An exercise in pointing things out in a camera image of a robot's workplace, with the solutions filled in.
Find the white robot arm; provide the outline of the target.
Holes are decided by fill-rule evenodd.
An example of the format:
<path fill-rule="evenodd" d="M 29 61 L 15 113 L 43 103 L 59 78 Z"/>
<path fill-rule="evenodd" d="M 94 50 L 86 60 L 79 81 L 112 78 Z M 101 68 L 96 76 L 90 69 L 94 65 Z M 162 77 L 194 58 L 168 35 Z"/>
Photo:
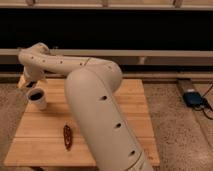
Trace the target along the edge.
<path fill-rule="evenodd" d="M 154 171 L 114 97 L 122 83 L 117 63 L 53 55 L 43 43 L 22 49 L 18 60 L 28 82 L 44 79 L 46 71 L 66 77 L 66 102 L 100 171 Z"/>

